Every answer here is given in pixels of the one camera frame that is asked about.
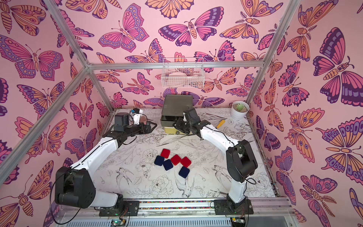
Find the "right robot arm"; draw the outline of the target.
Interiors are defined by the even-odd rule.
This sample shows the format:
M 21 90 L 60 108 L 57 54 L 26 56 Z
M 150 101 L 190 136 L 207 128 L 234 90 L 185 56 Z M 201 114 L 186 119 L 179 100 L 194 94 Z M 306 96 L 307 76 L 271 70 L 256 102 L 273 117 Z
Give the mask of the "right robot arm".
M 250 143 L 247 140 L 233 139 L 209 121 L 202 121 L 195 108 L 184 111 L 183 117 L 178 118 L 173 127 L 186 135 L 197 135 L 226 153 L 227 170 L 232 178 L 231 188 L 226 196 L 226 208 L 231 213 L 237 213 L 247 206 L 247 184 L 257 183 L 251 177 L 258 168 Z

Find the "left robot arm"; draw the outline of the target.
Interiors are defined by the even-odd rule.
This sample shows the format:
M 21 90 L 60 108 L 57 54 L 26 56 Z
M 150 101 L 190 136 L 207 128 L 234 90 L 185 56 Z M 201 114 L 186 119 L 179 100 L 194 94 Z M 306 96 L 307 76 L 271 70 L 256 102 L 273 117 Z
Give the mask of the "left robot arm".
M 70 167 L 61 167 L 53 185 L 56 204 L 85 209 L 88 207 L 110 208 L 116 205 L 119 196 L 96 189 L 93 178 L 100 165 L 129 137 L 150 134 L 157 124 L 140 120 L 144 114 L 118 113 L 114 125 L 102 136 L 91 151 Z

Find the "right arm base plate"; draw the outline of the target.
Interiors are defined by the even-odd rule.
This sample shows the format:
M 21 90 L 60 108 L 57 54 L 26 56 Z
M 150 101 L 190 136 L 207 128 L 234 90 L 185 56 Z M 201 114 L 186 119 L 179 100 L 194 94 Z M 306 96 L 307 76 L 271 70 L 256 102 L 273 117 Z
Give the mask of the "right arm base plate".
M 214 200 L 214 210 L 216 215 L 250 215 L 254 214 L 251 201 L 244 199 L 240 203 L 232 200 Z

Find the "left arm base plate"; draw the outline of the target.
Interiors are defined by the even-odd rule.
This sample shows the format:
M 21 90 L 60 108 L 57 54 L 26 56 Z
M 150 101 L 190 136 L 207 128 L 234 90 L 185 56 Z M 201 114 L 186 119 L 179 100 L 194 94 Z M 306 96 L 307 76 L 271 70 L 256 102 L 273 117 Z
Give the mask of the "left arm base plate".
M 101 208 L 99 211 L 100 217 L 133 217 L 139 212 L 140 201 L 122 201 L 112 208 Z

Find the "three-tier drawer cabinet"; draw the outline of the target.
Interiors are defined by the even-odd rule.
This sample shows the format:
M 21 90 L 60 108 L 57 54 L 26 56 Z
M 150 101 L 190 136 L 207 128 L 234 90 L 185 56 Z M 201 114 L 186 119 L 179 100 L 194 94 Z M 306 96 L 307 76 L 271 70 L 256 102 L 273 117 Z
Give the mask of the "three-tier drawer cabinet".
M 173 124 L 181 117 L 183 112 L 193 107 L 191 95 L 166 95 L 161 113 L 161 126 L 166 134 L 182 134 L 173 127 Z

